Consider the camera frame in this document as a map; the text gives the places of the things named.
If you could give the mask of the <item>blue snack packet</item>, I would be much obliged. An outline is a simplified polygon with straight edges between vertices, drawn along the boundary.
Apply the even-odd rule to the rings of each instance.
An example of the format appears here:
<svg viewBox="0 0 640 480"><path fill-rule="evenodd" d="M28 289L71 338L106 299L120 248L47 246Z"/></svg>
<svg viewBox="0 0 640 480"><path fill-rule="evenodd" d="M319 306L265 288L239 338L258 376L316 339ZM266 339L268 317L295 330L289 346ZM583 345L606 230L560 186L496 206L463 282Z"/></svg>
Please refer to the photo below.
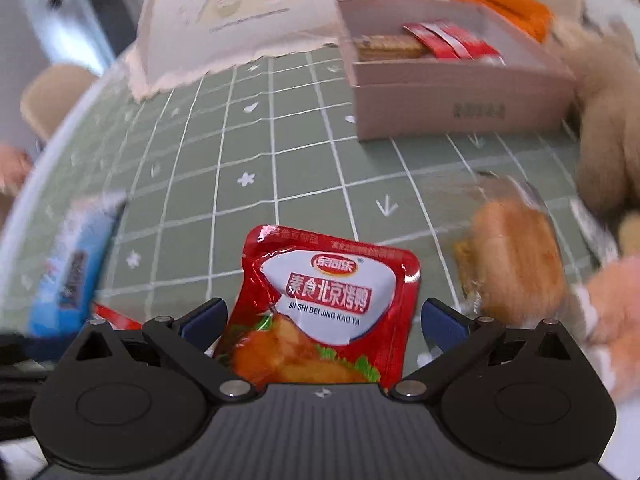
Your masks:
<svg viewBox="0 0 640 480"><path fill-rule="evenodd" d="M91 316L91 303L122 208L123 190L74 200L58 228L40 278L27 333L52 338L77 333Z"/></svg>

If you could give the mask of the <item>white mesh food cover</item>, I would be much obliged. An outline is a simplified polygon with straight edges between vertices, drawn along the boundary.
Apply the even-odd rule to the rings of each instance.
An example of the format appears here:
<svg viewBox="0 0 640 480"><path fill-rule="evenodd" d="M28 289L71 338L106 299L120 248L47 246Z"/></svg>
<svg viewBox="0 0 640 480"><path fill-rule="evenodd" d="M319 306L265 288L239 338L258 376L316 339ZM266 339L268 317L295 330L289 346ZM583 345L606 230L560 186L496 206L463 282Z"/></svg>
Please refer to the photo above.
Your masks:
<svg viewBox="0 0 640 480"><path fill-rule="evenodd" d="M262 58L337 40L340 0L144 0L126 54L136 101Z"/></svg>

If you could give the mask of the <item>beige chair left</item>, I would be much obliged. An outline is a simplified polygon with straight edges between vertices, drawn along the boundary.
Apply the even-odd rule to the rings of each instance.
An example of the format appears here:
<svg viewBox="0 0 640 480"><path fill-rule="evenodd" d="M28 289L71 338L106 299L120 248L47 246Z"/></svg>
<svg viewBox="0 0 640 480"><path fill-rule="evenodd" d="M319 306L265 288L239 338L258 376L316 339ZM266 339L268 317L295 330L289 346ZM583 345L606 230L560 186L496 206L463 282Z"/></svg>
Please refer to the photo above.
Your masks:
<svg viewBox="0 0 640 480"><path fill-rule="evenodd" d="M98 79L88 68L76 64L52 64L21 95L24 121L42 142L49 142L68 113Z"/></svg>

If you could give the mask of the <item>red sachet with barcode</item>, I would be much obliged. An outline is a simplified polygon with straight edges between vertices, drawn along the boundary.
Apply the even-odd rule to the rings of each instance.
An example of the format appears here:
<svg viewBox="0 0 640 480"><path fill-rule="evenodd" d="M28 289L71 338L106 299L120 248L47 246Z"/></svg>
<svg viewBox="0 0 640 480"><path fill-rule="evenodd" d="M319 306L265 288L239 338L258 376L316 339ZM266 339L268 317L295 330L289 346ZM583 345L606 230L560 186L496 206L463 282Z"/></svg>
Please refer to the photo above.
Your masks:
<svg viewBox="0 0 640 480"><path fill-rule="evenodd" d="M402 28L438 60L503 62L496 48L453 22L411 22L403 24Z"/></svg>

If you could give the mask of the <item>pink cardboard box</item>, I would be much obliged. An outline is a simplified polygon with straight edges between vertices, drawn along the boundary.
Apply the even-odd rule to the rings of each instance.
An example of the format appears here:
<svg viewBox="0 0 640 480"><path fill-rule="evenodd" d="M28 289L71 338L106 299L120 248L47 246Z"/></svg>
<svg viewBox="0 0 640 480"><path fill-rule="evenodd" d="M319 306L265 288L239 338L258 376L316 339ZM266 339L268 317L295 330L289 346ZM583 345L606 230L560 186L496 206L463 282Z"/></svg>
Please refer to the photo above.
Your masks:
<svg viewBox="0 0 640 480"><path fill-rule="evenodd" d="M486 6L446 0L342 0L336 6L360 140L551 131L574 99L570 70ZM400 35L405 24L428 22L459 25L496 48L500 58L360 60L355 39Z"/></svg>

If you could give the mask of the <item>large red roast duck packet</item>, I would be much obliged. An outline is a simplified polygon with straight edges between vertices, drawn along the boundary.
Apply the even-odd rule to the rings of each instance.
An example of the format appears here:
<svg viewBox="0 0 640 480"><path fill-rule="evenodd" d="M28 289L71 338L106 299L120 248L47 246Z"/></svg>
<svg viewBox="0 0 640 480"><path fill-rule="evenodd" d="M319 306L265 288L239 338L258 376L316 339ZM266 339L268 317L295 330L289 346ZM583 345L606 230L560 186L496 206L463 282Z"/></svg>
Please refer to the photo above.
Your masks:
<svg viewBox="0 0 640 480"><path fill-rule="evenodd" d="M288 226L252 229L215 358L257 389L401 378L420 288L412 252Z"/></svg>

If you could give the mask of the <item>green grid table mat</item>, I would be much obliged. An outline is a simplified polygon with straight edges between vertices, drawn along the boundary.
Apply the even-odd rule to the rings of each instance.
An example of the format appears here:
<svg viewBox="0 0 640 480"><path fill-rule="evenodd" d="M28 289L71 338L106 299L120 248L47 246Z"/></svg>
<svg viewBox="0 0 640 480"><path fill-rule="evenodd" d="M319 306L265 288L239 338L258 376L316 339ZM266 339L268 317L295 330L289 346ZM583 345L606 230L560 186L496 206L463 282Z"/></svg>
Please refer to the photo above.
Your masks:
<svg viewBox="0 0 640 480"><path fill-rule="evenodd" d="M452 246L483 172L527 179L550 210L567 278L593 269L570 211L577 141L424 136L361 143L338 51L262 58L143 103L113 67L47 147L4 231L1 325L26 325L58 225L78 197L129 200L96 298L143 321L233 304L248 231L264 223L404 248L422 298L461 298Z"/></svg>

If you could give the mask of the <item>orange package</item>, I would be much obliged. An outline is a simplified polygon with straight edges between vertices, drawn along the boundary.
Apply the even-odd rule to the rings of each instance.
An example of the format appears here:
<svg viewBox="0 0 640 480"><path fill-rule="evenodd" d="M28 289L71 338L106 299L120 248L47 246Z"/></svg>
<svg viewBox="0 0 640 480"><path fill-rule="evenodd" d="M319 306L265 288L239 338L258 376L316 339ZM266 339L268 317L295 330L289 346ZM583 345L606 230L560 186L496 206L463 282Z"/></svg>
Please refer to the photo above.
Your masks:
<svg viewBox="0 0 640 480"><path fill-rule="evenodd" d="M547 37L553 14L538 0L457 0L478 3L500 14L528 36L542 44Z"/></svg>

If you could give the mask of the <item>brown teddy bear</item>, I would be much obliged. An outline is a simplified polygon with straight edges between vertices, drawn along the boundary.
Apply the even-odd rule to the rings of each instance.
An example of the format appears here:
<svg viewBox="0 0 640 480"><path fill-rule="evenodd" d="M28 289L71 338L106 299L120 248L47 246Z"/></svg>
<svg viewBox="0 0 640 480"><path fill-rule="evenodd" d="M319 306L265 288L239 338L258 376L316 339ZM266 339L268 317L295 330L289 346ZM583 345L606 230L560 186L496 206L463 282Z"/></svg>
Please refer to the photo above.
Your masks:
<svg viewBox="0 0 640 480"><path fill-rule="evenodd" d="M618 220L639 205L639 60L634 36L622 21L596 32L557 18L547 48L576 81L578 195L597 219Z"/></svg>

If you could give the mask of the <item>long biscuit pack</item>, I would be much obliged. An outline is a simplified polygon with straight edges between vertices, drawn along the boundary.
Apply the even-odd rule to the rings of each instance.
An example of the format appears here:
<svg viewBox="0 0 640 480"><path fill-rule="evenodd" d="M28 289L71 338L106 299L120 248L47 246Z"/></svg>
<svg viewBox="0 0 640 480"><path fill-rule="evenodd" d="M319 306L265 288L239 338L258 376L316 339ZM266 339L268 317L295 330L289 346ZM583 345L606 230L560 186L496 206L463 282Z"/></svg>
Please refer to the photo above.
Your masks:
<svg viewBox="0 0 640 480"><path fill-rule="evenodd" d="M405 60L429 58L431 51L409 35L369 35L355 37L352 42L360 61Z"/></svg>

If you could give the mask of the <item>small red snack packet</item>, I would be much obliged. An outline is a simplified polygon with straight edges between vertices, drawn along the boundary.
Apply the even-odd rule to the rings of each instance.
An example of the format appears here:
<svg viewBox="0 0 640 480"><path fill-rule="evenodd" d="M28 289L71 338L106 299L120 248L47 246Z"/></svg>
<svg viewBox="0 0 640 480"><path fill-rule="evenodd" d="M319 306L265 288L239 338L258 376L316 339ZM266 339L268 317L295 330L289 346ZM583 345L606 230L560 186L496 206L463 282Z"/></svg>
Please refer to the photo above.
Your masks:
<svg viewBox="0 0 640 480"><path fill-rule="evenodd" d="M139 322L97 302L93 304L93 314L95 318L109 322L114 330L140 330L141 328Z"/></svg>

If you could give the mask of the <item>clear bread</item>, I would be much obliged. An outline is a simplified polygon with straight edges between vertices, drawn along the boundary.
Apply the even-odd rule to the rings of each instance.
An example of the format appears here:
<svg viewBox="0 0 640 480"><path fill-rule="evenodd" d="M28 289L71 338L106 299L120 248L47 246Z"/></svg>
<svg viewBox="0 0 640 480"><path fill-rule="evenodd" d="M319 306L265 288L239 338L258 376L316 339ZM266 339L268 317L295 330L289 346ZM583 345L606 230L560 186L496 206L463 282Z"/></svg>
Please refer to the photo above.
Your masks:
<svg viewBox="0 0 640 480"><path fill-rule="evenodd" d="M462 312L525 327L557 314L570 294L548 208L526 180L483 172L475 208L454 243Z"/></svg>

